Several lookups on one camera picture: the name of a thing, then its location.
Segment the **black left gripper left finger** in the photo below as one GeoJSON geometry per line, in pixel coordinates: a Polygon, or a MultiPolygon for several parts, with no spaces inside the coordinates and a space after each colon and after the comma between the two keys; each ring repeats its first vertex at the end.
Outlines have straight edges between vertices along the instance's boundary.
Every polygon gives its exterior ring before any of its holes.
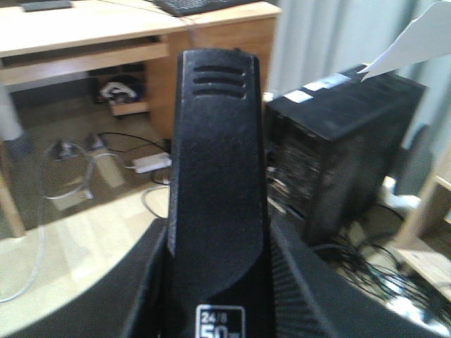
{"type": "Polygon", "coordinates": [[[100,281],[35,324],[32,337],[158,337],[166,226],[153,221],[100,281]]]}

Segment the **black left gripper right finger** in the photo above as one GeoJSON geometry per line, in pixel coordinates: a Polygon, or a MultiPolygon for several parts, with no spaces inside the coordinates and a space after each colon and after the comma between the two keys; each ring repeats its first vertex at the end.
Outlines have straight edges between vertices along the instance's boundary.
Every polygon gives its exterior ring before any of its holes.
{"type": "Polygon", "coordinates": [[[344,281],[284,217],[271,219],[277,337],[438,337],[344,281]]]}

